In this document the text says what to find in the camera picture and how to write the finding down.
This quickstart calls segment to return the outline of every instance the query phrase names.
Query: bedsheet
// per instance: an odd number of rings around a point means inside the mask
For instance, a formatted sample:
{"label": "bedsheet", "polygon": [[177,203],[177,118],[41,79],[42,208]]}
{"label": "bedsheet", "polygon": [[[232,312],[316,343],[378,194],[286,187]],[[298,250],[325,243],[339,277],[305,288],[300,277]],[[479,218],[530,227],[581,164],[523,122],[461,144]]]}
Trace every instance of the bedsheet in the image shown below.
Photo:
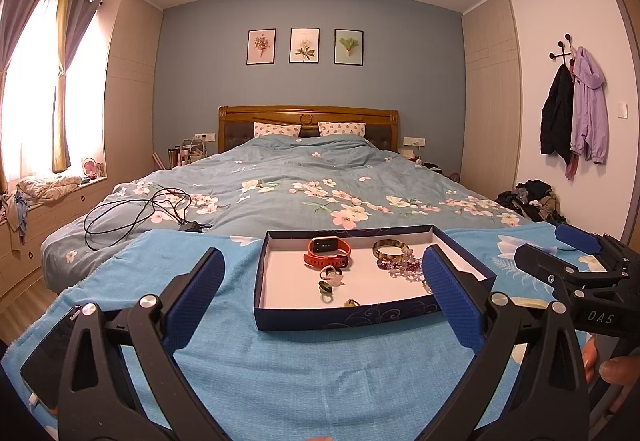
{"label": "bedsheet", "polygon": [[[386,228],[435,224],[446,228],[500,228],[525,222],[496,202],[448,178],[382,151],[354,135],[255,138],[194,164],[153,172],[118,185],[105,202],[149,198],[162,186],[191,195],[187,219],[212,225],[210,233],[263,237],[267,230]],[[167,196],[168,209],[177,196]],[[110,210],[93,231],[132,223],[142,202]],[[92,218],[104,210],[92,213]],[[177,229],[162,208],[145,210],[141,224],[114,246],[123,231],[85,244],[84,217],[60,228],[42,245],[47,286],[62,291],[86,277],[133,239],[154,228]]]}
{"label": "bedsheet", "polygon": [[[513,253],[524,241],[599,271],[593,257],[560,243],[546,223],[509,230],[450,230],[454,240],[497,273],[494,289],[516,303],[544,305],[551,288],[520,271]],[[105,310],[158,294],[188,271],[207,247],[225,255],[225,279],[186,348],[175,360],[195,392],[235,441],[412,441],[431,420],[473,357],[441,313],[396,323],[328,331],[258,331],[253,316],[255,274],[262,240],[153,230],[65,290],[2,358],[2,366],[27,402],[19,369],[69,307],[94,301]],[[482,423],[504,406],[524,350],[514,349]],[[132,348],[125,350],[141,402],[166,425]],[[34,416],[56,427],[40,405]]]}

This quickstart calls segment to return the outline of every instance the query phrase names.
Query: white wall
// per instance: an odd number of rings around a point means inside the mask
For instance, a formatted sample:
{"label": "white wall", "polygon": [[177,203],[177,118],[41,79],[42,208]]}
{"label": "white wall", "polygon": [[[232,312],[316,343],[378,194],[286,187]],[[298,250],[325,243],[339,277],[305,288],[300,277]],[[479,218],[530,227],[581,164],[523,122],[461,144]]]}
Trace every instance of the white wall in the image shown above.
{"label": "white wall", "polygon": [[[575,226],[622,234],[638,157],[638,91],[629,42],[615,0],[511,0],[522,62],[522,141],[516,179],[540,179],[553,186],[562,213]],[[580,160],[573,182],[564,160],[540,154],[540,116],[561,60],[558,40],[569,33],[574,46],[594,56],[606,78],[609,156],[605,165]],[[628,104],[628,119],[617,104]]]}

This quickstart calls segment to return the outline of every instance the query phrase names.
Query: floral duvet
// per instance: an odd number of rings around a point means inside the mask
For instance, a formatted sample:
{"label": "floral duvet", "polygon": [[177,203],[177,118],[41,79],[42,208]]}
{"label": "floral duvet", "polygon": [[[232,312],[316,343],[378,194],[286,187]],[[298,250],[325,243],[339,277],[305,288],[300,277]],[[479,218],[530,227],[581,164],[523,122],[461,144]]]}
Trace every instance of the floral duvet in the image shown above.
{"label": "floral duvet", "polygon": [[[434,224],[447,228],[500,228],[524,219],[496,202],[416,166],[402,156],[375,148],[355,135],[294,138],[270,135],[226,153],[141,180],[118,185],[105,202],[149,198],[164,188],[180,188],[191,205],[178,205],[181,217],[207,223],[207,233],[237,241],[263,237],[267,230],[389,228]],[[155,208],[122,241],[123,230],[94,235],[85,243],[84,217],[60,228],[42,245],[47,285],[62,291],[82,280],[140,234],[153,228],[177,229],[171,204],[159,197]],[[132,201],[109,211],[92,231],[132,223],[143,207]],[[99,208],[92,218],[100,215]],[[176,260],[180,251],[175,252]]]}

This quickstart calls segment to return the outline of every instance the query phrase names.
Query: hand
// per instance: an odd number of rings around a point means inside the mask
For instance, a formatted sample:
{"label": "hand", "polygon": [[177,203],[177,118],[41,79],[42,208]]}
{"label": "hand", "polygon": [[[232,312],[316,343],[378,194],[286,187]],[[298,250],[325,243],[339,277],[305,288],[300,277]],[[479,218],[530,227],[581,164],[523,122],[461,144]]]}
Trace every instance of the hand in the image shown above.
{"label": "hand", "polygon": [[[596,339],[591,337],[582,350],[582,361],[587,376],[587,383],[590,383],[595,374],[593,365],[598,359],[596,350]],[[624,356],[611,358],[600,366],[600,377],[607,383],[623,385],[622,392],[611,404],[610,410],[617,412],[625,398],[640,376],[640,356]]]}

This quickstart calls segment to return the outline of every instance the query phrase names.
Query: flower painting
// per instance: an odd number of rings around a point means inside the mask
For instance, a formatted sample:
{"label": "flower painting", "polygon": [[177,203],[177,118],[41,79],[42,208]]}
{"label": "flower painting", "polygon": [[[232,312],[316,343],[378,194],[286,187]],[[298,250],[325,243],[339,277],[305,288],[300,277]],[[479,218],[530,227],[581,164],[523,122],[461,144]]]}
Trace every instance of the flower painting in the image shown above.
{"label": "flower painting", "polygon": [[291,30],[289,63],[318,63],[318,43],[320,30],[312,28],[294,28]]}
{"label": "flower painting", "polygon": [[258,29],[249,31],[246,64],[273,64],[275,57],[276,30]]}
{"label": "flower painting", "polygon": [[363,34],[362,31],[335,30],[334,64],[362,65]]}

